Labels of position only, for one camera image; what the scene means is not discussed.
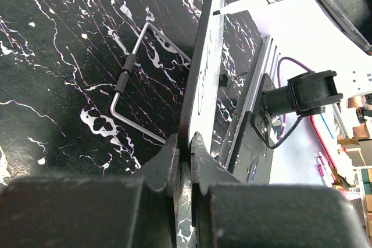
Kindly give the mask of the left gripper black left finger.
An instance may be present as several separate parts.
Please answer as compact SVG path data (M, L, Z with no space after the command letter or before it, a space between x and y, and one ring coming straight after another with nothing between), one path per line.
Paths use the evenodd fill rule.
M168 197L174 196L180 177L180 151L177 145L178 135L171 134L161 150L136 171L136 177L143 177L152 191L164 192Z

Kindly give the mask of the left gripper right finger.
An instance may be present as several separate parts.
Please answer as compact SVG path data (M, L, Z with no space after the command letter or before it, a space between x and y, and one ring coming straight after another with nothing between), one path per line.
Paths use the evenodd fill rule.
M203 137L196 132L191 141L191 186L194 196L206 195L212 184L238 183L207 151Z

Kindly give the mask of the white rectangular whiteboard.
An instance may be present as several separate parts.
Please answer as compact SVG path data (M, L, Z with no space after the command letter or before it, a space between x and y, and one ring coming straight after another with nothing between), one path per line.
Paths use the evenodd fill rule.
M211 148L224 42L224 16L213 13L224 5L225 0L203 2L178 132L178 148L184 156L195 133L202 135L207 150Z

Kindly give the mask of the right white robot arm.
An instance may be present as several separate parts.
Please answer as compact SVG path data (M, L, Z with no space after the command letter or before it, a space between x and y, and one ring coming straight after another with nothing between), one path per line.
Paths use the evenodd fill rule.
M265 0L267 4L283 0ZM371 55L371 0L315 0L322 12L365 54ZM299 114L341 100L335 71L308 71L288 80L290 102Z

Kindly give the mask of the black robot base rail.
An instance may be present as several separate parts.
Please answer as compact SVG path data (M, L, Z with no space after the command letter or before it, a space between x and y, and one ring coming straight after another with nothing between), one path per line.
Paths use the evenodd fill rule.
M268 184L273 151L256 133L252 119L257 96L262 92L261 81L274 80L280 51L272 35L262 39L260 52L248 72L232 121L216 160L237 180L246 184Z

